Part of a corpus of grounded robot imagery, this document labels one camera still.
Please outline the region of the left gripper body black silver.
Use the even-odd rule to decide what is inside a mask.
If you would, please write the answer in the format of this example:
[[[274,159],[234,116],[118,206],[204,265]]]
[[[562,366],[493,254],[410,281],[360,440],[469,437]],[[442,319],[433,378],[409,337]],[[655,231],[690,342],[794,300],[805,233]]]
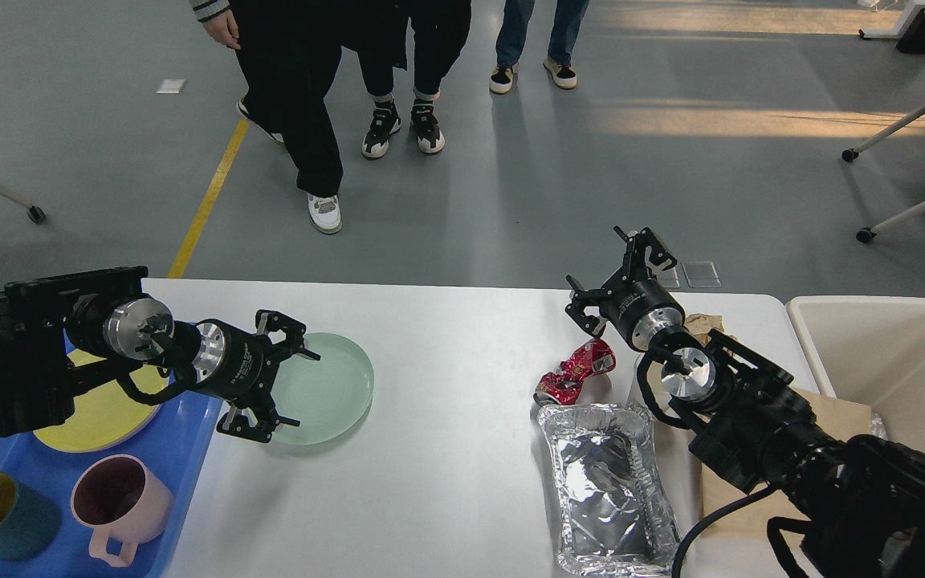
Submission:
[[[191,391],[221,398],[239,409],[273,410],[271,390],[278,365],[271,338],[243,332],[216,319],[194,325],[201,336],[192,358]]]

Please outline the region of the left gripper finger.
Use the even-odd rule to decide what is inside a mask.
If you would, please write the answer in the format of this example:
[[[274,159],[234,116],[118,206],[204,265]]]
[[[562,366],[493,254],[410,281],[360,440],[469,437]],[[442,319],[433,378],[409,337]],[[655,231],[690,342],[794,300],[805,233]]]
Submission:
[[[267,342],[262,345],[265,360],[287,360],[296,355],[311,360],[322,358],[318,352],[308,350],[304,337],[306,332],[304,323],[282,312],[272,310],[258,310],[255,322],[257,336]],[[285,338],[278,343],[271,343],[268,336],[273,332],[282,332]]]
[[[280,416],[275,400],[268,392],[247,392],[239,398],[227,400],[227,403],[227,413],[216,424],[219,434],[268,443],[284,425],[301,426],[301,421],[296,418]]]

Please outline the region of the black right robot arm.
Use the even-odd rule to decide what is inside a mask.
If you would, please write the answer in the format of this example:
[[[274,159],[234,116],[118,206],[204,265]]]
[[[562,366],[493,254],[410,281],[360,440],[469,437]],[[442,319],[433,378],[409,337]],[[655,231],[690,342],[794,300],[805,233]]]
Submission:
[[[817,424],[793,376],[734,338],[711,330],[701,344],[656,275],[676,259],[650,228],[625,233],[621,266],[599,288],[568,277],[568,317],[591,336],[614,326],[642,354],[636,381],[661,423],[694,433],[689,451],[743,498],[705,516],[691,541],[725,515],[782,491],[801,519],[772,517],[766,534],[789,577],[803,577],[784,534],[825,577],[925,577],[925,454],[870,434],[847,442]]]

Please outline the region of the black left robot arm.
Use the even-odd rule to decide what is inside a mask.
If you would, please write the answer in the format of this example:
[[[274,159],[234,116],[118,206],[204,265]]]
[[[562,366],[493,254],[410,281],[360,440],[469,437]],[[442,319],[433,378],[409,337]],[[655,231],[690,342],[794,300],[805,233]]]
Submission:
[[[218,319],[173,318],[144,292],[144,266],[12,282],[0,291],[0,437],[62,425],[75,399],[117,381],[149,406],[187,392],[229,404],[217,431],[267,443],[298,425],[272,398],[279,366],[301,356],[306,326],[259,310],[254,332]]]

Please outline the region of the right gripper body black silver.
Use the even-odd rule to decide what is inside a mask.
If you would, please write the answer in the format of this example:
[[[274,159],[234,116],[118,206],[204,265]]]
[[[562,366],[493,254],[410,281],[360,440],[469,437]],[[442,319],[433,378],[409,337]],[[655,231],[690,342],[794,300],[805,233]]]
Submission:
[[[684,325],[684,310],[656,279],[609,279],[603,288],[603,318],[632,350],[647,352],[658,333]]]

